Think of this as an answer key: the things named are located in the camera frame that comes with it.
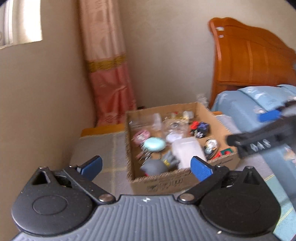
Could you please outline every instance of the pink object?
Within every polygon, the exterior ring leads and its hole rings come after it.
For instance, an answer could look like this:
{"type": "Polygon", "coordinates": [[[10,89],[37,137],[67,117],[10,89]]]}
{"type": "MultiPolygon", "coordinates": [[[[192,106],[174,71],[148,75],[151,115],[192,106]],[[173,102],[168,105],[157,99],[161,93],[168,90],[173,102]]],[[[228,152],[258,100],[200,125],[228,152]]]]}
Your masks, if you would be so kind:
{"type": "Polygon", "coordinates": [[[81,25],[99,125],[136,108],[116,0],[80,0],[81,25]]]}
{"type": "Polygon", "coordinates": [[[141,151],[138,155],[136,155],[136,158],[137,158],[137,159],[140,159],[140,158],[143,156],[143,153],[144,153],[144,152],[141,151]]]}
{"type": "Polygon", "coordinates": [[[133,136],[133,141],[134,143],[139,146],[141,145],[144,141],[146,141],[150,137],[150,132],[147,130],[141,130],[134,134],[133,136]]]}

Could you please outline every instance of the metal screw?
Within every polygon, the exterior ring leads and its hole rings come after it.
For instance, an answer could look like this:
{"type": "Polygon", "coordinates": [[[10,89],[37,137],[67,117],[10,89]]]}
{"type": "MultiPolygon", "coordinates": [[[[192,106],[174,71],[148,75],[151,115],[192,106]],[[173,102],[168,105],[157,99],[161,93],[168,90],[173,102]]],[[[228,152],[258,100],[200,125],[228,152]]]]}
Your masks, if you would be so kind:
{"type": "Polygon", "coordinates": [[[190,202],[194,200],[194,196],[190,193],[183,193],[180,195],[180,199],[184,202],[190,202]]]}
{"type": "Polygon", "coordinates": [[[114,200],[114,196],[111,194],[103,194],[101,196],[99,196],[99,200],[101,202],[110,202],[114,200]]]}

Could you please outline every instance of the gray ribbed plastic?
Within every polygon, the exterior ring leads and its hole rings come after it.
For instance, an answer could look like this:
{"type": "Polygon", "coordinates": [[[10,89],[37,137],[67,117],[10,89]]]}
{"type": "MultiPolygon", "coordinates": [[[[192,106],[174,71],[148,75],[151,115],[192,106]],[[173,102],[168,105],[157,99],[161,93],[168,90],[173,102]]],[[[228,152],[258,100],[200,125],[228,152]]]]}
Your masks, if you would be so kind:
{"type": "Polygon", "coordinates": [[[56,237],[35,237],[20,233],[14,241],[275,241],[267,234],[251,239],[228,236],[199,215],[193,205],[169,196],[127,196],[97,208],[80,228],[56,237]]]}

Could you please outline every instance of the wooden bed frame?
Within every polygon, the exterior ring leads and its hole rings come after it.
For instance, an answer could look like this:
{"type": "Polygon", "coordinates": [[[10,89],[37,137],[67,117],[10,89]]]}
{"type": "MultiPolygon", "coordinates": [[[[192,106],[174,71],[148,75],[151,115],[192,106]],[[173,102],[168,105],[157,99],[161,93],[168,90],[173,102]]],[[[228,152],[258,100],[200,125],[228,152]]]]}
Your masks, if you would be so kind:
{"type": "Polygon", "coordinates": [[[272,32],[233,18],[209,21],[215,45],[210,106],[217,94],[245,86],[296,85],[296,53],[272,32]]]}

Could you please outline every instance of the beige wall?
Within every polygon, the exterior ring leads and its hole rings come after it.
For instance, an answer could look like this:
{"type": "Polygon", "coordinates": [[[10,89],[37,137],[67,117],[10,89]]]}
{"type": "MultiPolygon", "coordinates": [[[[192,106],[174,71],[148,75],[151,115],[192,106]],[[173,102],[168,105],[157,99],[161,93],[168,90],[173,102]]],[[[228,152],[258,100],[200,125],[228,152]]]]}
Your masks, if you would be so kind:
{"type": "Polygon", "coordinates": [[[209,97],[214,41],[207,22],[232,17],[266,28],[296,49],[296,11],[285,0],[119,0],[138,105],[209,97]]]}
{"type": "Polygon", "coordinates": [[[10,208],[38,166],[67,164],[95,122],[77,0],[42,0],[43,40],[0,50],[0,240],[17,232],[10,208]]]}

